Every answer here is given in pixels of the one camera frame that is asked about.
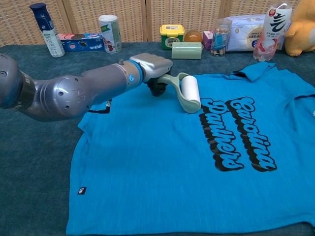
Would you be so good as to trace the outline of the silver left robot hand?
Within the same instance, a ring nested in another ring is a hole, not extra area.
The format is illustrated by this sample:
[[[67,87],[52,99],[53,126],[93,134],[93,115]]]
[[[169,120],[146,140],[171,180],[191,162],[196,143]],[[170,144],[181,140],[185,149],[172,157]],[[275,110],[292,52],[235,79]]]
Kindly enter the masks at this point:
[[[159,82],[158,79],[165,74],[170,74],[173,61],[149,53],[141,53],[129,59],[140,66],[143,72],[143,83],[150,89],[151,94],[155,97],[161,96],[166,91],[167,84]]]

